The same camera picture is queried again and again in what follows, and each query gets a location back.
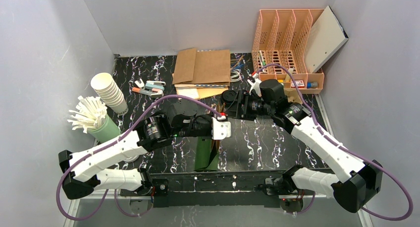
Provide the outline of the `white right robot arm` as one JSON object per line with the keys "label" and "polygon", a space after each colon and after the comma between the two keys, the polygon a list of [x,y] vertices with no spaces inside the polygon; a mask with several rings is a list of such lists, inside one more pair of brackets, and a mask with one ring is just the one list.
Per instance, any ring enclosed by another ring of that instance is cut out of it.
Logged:
{"label": "white right robot arm", "polygon": [[316,124],[309,109],[288,101],[283,85],[277,80],[263,81],[260,92],[260,95],[246,90],[223,92],[221,100],[226,114],[242,120],[254,120],[259,115],[270,117],[316,152],[333,171],[324,173],[295,165],[281,177],[266,179],[263,187],[268,195],[311,190],[334,197],[342,208],[356,213],[380,191],[382,171],[377,161],[364,162],[341,150],[339,142]]}

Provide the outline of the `brown pulp cup carrier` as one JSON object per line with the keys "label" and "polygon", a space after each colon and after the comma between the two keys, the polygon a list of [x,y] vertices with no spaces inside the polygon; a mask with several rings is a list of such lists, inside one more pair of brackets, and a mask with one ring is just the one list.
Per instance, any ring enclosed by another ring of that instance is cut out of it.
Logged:
{"label": "brown pulp cup carrier", "polygon": [[287,96],[288,102],[303,104],[303,98],[295,88],[285,88],[284,93]]}

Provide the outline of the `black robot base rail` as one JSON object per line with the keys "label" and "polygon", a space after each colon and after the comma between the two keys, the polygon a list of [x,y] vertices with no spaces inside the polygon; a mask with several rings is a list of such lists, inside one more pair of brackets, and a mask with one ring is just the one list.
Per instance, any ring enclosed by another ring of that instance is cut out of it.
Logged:
{"label": "black robot base rail", "polygon": [[276,192],[262,188],[267,178],[280,178],[283,170],[239,172],[152,173],[154,207],[249,206],[277,208],[298,191]]}

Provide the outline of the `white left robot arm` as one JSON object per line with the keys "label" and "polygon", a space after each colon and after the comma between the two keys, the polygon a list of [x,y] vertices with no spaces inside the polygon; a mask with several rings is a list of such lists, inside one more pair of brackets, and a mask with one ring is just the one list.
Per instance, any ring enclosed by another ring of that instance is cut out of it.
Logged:
{"label": "white left robot arm", "polygon": [[59,153],[64,173],[60,189],[70,200],[80,199],[101,189],[125,189],[140,192],[153,188],[145,168],[113,170],[110,166],[131,157],[144,155],[171,145],[175,137],[212,137],[217,122],[213,113],[198,115],[177,110],[157,111],[141,120],[131,131],[87,151]]}

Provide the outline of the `black coffee cup lid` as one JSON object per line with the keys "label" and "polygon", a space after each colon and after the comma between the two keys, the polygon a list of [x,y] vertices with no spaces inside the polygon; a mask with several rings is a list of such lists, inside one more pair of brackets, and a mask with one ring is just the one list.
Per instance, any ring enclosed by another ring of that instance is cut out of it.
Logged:
{"label": "black coffee cup lid", "polygon": [[231,104],[236,100],[237,92],[234,90],[226,90],[221,94],[221,100],[224,103]]}

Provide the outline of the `green kraft paper bag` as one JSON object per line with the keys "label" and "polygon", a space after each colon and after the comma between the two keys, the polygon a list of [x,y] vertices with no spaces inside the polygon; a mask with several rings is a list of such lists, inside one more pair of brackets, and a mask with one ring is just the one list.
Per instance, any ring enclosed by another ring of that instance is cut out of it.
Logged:
{"label": "green kraft paper bag", "polygon": [[218,171],[220,140],[212,140],[211,131],[210,137],[199,137],[197,140],[194,162],[196,172]]}

